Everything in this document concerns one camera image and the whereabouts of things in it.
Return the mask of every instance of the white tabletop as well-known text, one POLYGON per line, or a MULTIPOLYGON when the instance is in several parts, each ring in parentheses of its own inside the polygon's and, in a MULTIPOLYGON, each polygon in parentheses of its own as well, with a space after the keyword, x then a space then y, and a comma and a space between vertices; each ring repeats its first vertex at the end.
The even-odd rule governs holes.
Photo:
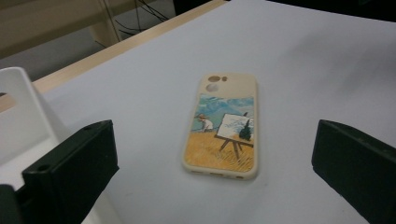
POLYGON ((120 170, 106 192, 125 223, 367 223, 311 165, 320 119, 396 146, 396 24, 233 0, 45 93, 71 130, 112 119, 120 170), (181 166, 198 83, 259 84, 260 171, 181 166))

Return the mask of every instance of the painted phone case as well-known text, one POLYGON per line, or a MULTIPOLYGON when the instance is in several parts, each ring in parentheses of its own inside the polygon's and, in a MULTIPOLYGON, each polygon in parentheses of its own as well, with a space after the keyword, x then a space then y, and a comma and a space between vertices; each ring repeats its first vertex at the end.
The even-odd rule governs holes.
POLYGON ((256 89, 252 75, 202 79, 183 154, 188 171, 238 179, 257 174, 256 89))

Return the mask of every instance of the easel painting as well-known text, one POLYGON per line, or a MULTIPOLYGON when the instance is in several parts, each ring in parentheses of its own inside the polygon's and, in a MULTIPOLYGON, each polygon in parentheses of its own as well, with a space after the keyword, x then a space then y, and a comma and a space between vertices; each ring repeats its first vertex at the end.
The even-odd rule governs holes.
POLYGON ((254 99, 202 94, 195 110, 185 161, 194 166, 247 172, 254 158, 254 99))

